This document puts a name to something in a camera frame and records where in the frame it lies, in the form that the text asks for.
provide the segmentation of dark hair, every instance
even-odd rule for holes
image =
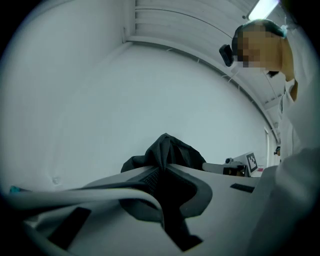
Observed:
[[[243,31],[248,31],[248,28],[254,26],[257,23],[262,23],[262,25],[265,28],[266,32],[270,32],[276,36],[279,37],[285,37],[285,33],[282,30],[281,27],[279,27],[276,23],[274,23],[273,21],[269,20],[269,19],[255,19],[252,21],[249,21],[241,26],[239,26],[235,32],[234,32],[234,36],[232,38],[232,53],[234,56],[238,56],[238,34],[239,32],[243,32]],[[242,56],[238,56],[240,61],[243,61],[243,57]],[[278,74],[278,71],[269,71],[267,73],[267,75],[271,78],[273,78],[276,74]]]

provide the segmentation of person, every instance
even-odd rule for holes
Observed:
[[[257,19],[236,29],[231,47],[243,67],[266,70],[271,78],[279,72],[284,74],[284,93],[278,107],[281,158],[298,153],[304,145],[292,125],[292,119],[297,118],[292,113],[290,118],[287,113],[318,73],[319,63],[312,45],[299,28],[280,27],[271,20]]]
[[[274,155],[278,155],[280,157],[280,146],[277,146],[275,149]]]

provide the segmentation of neck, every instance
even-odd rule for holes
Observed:
[[[295,78],[294,74],[294,58],[291,47],[287,38],[281,39],[281,73],[285,75],[286,81],[291,81]]]

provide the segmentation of white shirt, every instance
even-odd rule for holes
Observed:
[[[285,159],[288,156],[296,154],[301,151],[302,148],[308,148],[308,143],[301,141],[301,137],[305,137],[305,131],[303,126],[309,126],[311,123],[316,125],[310,119],[309,123],[301,123],[303,115],[317,115],[320,113],[316,109],[307,111],[306,108],[310,107],[308,100],[302,100],[300,98],[306,93],[307,97],[312,95],[312,89],[309,89],[309,84],[314,79],[315,75],[319,73],[319,62],[317,59],[317,53],[314,51],[313,46],[309,43],[307,36],[301,29],[294,29],[287,31],[287,38],[292,50],[293,55],[293,67],[294,78],[298,83],[297,99],[294,102],[290,91],[295,84],[295,80],[285,82],[285,92],[279,102],[279,131],[281,138],[281,159]],[[299,126],[299,134],[297,133],[296,126]]]

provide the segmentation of white ceiling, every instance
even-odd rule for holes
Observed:
[[[225,66],[219,48],[230,45],[238,26],[257,0],[127,0],[126,16],[135,19],[135,28],[125,22],[127,41],[148,42],[178,49],[198,57],[231,77],[235,71]],[[277,6],[268,19],[285,23],[285,13]],[[265,73],[240,68],[234,82],[247,92],[269,122],[278,127],[277,104],[284,90],[284,76],[269,78]]]

